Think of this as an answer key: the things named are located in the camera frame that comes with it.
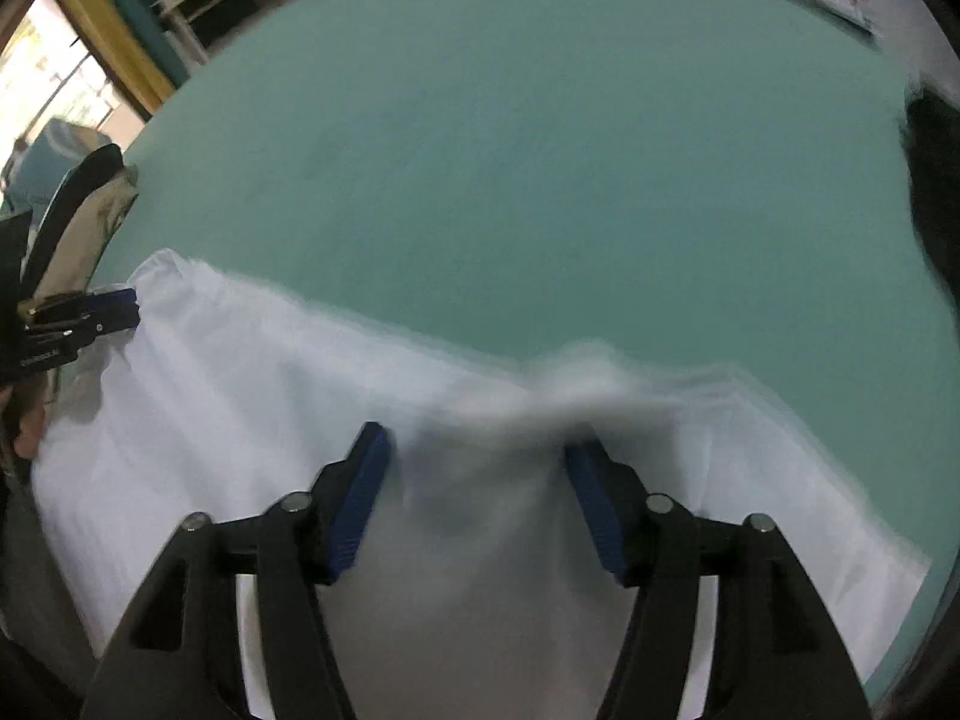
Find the left hand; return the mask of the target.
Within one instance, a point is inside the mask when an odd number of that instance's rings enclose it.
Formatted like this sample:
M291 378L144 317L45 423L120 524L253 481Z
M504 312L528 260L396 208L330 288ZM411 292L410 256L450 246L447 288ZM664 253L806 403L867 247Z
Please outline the left hand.
M50 374L2 385L2 458L34 460L47 433Z

